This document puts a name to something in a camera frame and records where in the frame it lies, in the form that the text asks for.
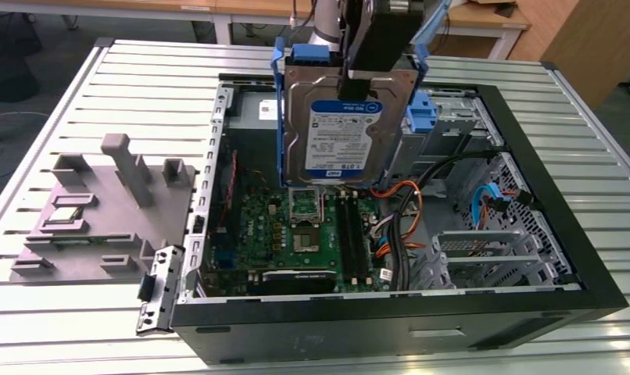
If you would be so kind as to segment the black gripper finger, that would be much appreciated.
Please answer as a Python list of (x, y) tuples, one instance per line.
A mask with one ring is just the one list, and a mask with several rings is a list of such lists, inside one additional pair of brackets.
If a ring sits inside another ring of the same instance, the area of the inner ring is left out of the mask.
[(343, 1), (342, 75), (338, 80), (340, 100), (364, 100), (370, 78), (352, 72), (386, 73), (399, 60), (403, 49), (423, 21), (423, 1)]

